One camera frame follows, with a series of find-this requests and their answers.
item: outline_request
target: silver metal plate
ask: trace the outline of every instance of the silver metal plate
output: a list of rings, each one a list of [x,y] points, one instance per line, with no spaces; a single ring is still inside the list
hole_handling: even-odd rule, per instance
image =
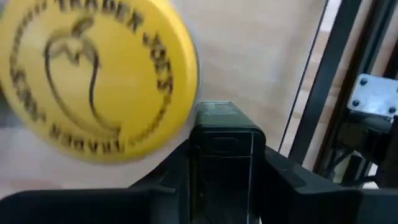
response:
[[[394,117],[398,114],[398,81],[359,75],[347,107],[352,111]]]

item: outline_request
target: black mount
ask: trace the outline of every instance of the black mount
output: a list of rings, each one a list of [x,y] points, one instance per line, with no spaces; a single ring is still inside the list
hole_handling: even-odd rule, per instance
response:
[[[1,223],[398,222],[398,191],[342,187],[265,145],[233,103],[200,103],[189,140],[128,189],[20,192]]]

